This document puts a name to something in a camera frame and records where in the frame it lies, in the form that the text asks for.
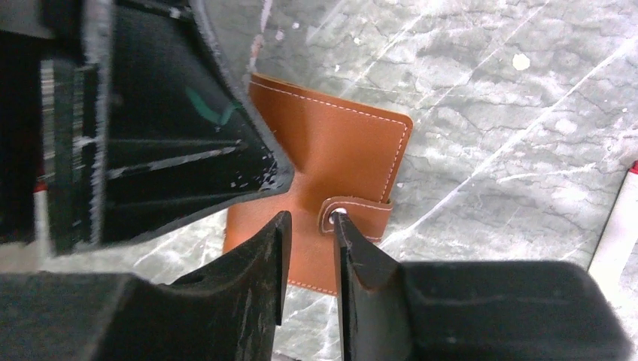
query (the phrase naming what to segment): wallet strap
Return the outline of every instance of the wallet strap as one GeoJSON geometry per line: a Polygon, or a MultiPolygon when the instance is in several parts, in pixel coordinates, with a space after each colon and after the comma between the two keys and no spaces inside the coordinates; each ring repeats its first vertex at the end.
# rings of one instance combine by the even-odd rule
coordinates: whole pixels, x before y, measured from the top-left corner
{"type": "Polygon", "coordinates": [[[343,208],[369,241],[378,242],[383,237],[392,207],[392,201],[379,203],[345,196],[328,198],[319,211],[319,233],[328,235],[335,232],[334,225],[330,222],[330,215],[335,210],[343,208]]]}

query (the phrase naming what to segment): brown leather wallet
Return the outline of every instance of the brown leather wallet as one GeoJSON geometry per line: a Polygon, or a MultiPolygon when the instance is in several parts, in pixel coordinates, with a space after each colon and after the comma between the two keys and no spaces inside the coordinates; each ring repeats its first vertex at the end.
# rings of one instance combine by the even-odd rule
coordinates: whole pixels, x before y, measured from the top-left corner
{"type": "Polygon", "coordinates": [[[370,241],[381,240],[412,121],[261,74],[253,74],[250,95],[293,162],[295,177],[288,193],[229,208],[223,251],[249,239],[279,211],[290,211],[288,282],[335,295],[330,213],[343,208],[370,241]]]}

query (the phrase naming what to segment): white vein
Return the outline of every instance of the white vein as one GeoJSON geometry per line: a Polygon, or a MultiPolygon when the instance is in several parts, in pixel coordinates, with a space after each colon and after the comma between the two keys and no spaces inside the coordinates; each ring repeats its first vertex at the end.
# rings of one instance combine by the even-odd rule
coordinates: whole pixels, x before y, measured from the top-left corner
{"type": "Polygon", "coordinates": [[[328,319],[328,322],[326,323],[324,329],[322,329],[319,333],[321,335],[321,338],[323,339],[323,345],[321,349],[315,354],[316,357],[327,358],[330,355],[330,349],[332,348],[332,346],[339,341],[338,339],[335,340],[334,338],[330,337],[330,329],[335,326],[335,320],[338,317],[334,312],[336,304],[336,298],[330,297],[330,304],[328,306],[328,309],[326,310],[326,318],[328,319]]]}
{"type": "Polygon", "coordinates": [[[164,242],[158,244],[154,249],[150,250],[149,253],[146,253],[145,255],[140,257],[137,261],[135,261],[135,263],[133,263],[133,267],[137,267],[140,263],[144,262],[148,257],[153,256],[155,253],[159,252],[162,248],[168,246],[169,244],[173,243],[177,239],[178,239],[178,235],[173,235],[172,237],[168,238],[164,242]]]}
{"type": "Polygon", "coordinates": [[[570,257],[571,257],[574,253],[578,252],[578,251],[580,250],[580,247],[581,247],[583,244],[585,244],[585,243],[587,243],[587,241],[583,241],[583,242],[578,243],[578,244],[574,247],[574,249],[573,249],[573,250],[571,250],[570,252],[565,253],[565,255],[561,257],[560,261],[564,261],[565,259],[570,258],[570,257]]]}
{"type": "Polygon", "coordinates": [[[291,313],[288,317],[284,318],[282,324],[285,324],[289,320],[292,320],[293,317],[295,317],[297,314],[300,314],[300,313],[302,313],[304,311],[307,311],[308,309],[313,308],[314,306],[318,305],[319,303],[325,302],[325,301],[327,301],[327,300],[329,300],[331,298],[332,298],[332,296],[321,296],[321,297],[319,297],[314,302],[312,302],[310,305],[308,305],[308,306],[306,306],[304,308],[301,308],[299,310],[296,310],[293,313],[291,313]]]}
{"type": "Polygon", "coordinates": [[[514,211],[511,216],[509,216],[509,219],[507,220],[507,222],[505,222],[505,226],[504,227],[509,226],[509,224],[512,222],[512,220],[514,220],[514,217],[516,216],[516,214],[520,210],[521,210],[521,206],[518,206],[518,208],[516,208],[516,211],[514,211]]]}
{"type": "Polygon", "coordinates": [[[546,108],[541,113],[541,115],[539,117],[537,117],[527,128],[518,131],[510,139],[508,139],[505,142],[505,144],[503,144],[497,151],[492,153],[487,159],[485,159],[483,162],[481,162],[481,164],[479,164],[475,168],[474,172],[466,180],[464,180],[461,184],[459,184],[456,188],[454,188],[448,195],[443,197],[443,199],[441,199],[441,201],[439,201],[439,203],[437,203],[434,207],[432,207],[432,209],[430,209],[426,214],[421,216],[418,220],[416,220],[413,224],[411,224],[410,226],[408,226],[404,230],[395,232],[394,234],[390,235],[388,238],[386,238],[379,245],[379,247],[381,247],[382,249],[385,249],[390,244],[392,244],[392,243],[394,243],[396,241],[408,238],[414,232],[416,227],[418,227],[425,220],[430,218],[430,216],[432,216],[432,214],[435,214],[441,207],[443,207],[451,199],[455,198],[456,195],[459,193],[459,191],[466,184],[468,184],[474,177],[476,177],[478,174],[481,174],[497,158],[499,158],[501,155],[503,155],[506,151],[510,150],[515,144],[517,144],[518,142],[522,141],[523,138],[525,138],[539,124],[543,123],[547,119],[547,116],[549,114],[551,114],[556,109],[556,107],[558,107],[558,105],[562,104],[565,101],[565,99],[567,99],[569,96],[571,96],[587,79],[589,79],[591,76],[596,74],[600,69],[605,68],[606,66],[608,66],[612,61],[614,61],[618,57],[623,56],[624,54],[626,54],[627,51],[631,50],[635,46],[636,40],[638,40],[638,37],[634,36],[634,37],[624,41],[623,44],[618,49],[616,49],[616,51],[614,51],[612,53],[612,55],[608,56],[602,62],[600,62],[598,65],[596,65],[593,69],[591,69],[591,71],[588,72],[578,83],[576,83],[576,85],[574,85],[571,89],[569,89],[567,91],[567,93],[565,93],[563,96],[561,96],[561,98],[558,99],[552,106],[546,108]]]}
{"type": "Polygon", "coordinates": [[[202,256],[199,258],[199,267],[203,267],[206,262],[206,255],[208,254],[208,240],[204,238],[204,244],[202,245],[202,256]]]}
{"type": "Polygon", "coordinates": [[[263,8],[261,10],[260,17],[260,28],[261,32],[266,30],[266,24],[268,23],[268,18],[270,17],[270,9],[272,8],[272,0],[263,0],[263,8]]]}
{"type": "Polygon", "coordinates": [[[596,163],[589,163],[589,164],[584,165],[582,167],[567,169],[567,170],[564,170],[564,171],[550,171],[550,172],[547,172],[547,173],[514,174],[514,175],[510,175],[509,177],[502,177],[502,178],[497,179],[497,183],[501,184],[503,182],[513,181],[514,179],[529,178],[529,177],[546,177],[546,176],[551,176],[551,175],[568,175],[568,174],[575,174],[575,173],[583,173],[583,172],[586,172],[586,171],[590,171],[591,169],[594,169],[595,165],[596,165],[596,163]]]}
{"type": "Polygon", "coordinates": [[[370,65],[368,65],[368,67],[363,70],[362,72],[359,73],[359,75],[357,76],[356,79],[354,79],[350,85],[348,85],[339,95],[339,97],[343,97],[346,94],[348,94],[348,92],[350,91],[350,89],[352,89],[352,87],[359,83],[359,80],[361,80],[362,77],[365,77],[368,73],[370,73],[370,69],[372,69],[373,66],[375,66],[375,64],[390,50],[392,49],[392,47],[401,39],[403,39],[403,36],[405,33],[407,33],[408,31],[410,31],[415,25],[416,23],[418,23],[419,20],[423,19],[423,16],[425,14],[421,14],[418,17],[414,18],[411,22],[406,23],[405,25],[403,25],[403,27],[401,28],[401,30],[396,33],[391,40],[381,49],[381,51],[378,53],[376,59],[374,59],[370,65]]]}
{"type": "Polygon", "coordinates": [[[333,8],[332,10],[330,10],[330,12],[324,17],[324,19],[321,21],[321,24],[319,24],[319,26],[311,33],[308,34],[308,36],[305,38],[305,44],[308,45],[310,44],[310,41],[312,40],[312,38],[314,38],[314,36],[319,33],[320,30],[322,30],[322,28],[329,22],[331,21],[335,15],[337,15],[337,13],[339,12],[339,10],[341,10],[341,7],[343,6],[343,4],[345,4],[348,0],[341,0],[340,2],[338,2],[333,8]]]}
{"type": "MultiPolygon", "coordinates": [[[[520,30],[525,24],[529,23],[547,4],[549,4],[549,2],[550,0],[546,1],[545,4],[537,8],[527,19],[525,19],[521,24],[519,24],[516,27],[516,29],[514,29],[514,32],[512,32],[512,34],[510,34],[496,50],[491,52],[490,55],[486,56],[485,59],[483,59],[474,69],[470,70],[467,74],[460,77],[459,80],[457,80],[457,82],[454,83],[454,85],[450,89],[448,89],[448,91],[446,91],[445,94],[443,94],[441,98],[439,98],[439,100],[437,100],[436,103],[434,103],[434,105],[430,107],[430,109],[427,110],[427,113],[425,114],[424,118],[430,115],[430,113],[436,108],[436,106],[439,105],[439,103],[442,102],[443,99],[445,99],[451,93],[452,90],[454,90],[457,86],[461,85],[461,83],[465,83],[466,79],[470,79],[477,69],[481,68],[483,64],[485,64],[489,59],[492,59],[492,56],[494,56],[494,54],[496,54],[501,49],[503,49],[503,46],[507,44],[507,41],[509,41],[509,39],[511,39],[514,35],[516,35],[518,30],[520,30]]],[[[423,100],[427,99],[428,97],[429,95],[425,95],[423,98],[421,98],[421,100],[419,100],[417,103],[417,108],[420,108],[423,100]]]]}
{"type": "Polygon", "coordinates": [[[638,124],[638,120],[633,122],[633,124],[628,126],[624,131],[620,132],[614,141],[610,141],[605,144],[607,152],[601,162],[607,162],[609,161],[609,158],[613,158],[615,161],[618,161],[618,159],[624,158],[632,151],[631,147],[628,147],[624,141],[632,141],[630,144],[633,144],[634,136],[638,135],[638,129],[634,129],[636,124],[638,124]]]}

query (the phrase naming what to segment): gray marble surface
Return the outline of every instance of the gray marble surface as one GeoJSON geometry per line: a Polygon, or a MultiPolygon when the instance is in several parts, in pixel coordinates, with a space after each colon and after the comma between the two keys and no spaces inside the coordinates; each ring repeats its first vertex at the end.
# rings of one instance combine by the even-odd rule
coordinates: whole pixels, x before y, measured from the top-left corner
{"type": "MultiPolygon", "coordinates": [[[[587,267],[638,159],[629,0],[210,0],[237,77],[259,71],[415,121],[381,248],[397,259],[587,267]]],[[[47,261],[169,282],[220,254],[225,213],[155,241],[47,261]]],[[[638,250],[614,306],[638,340],[638,250]]],[[[333,297],[289,287],[275,348],[340,359],[333,297]]]]}

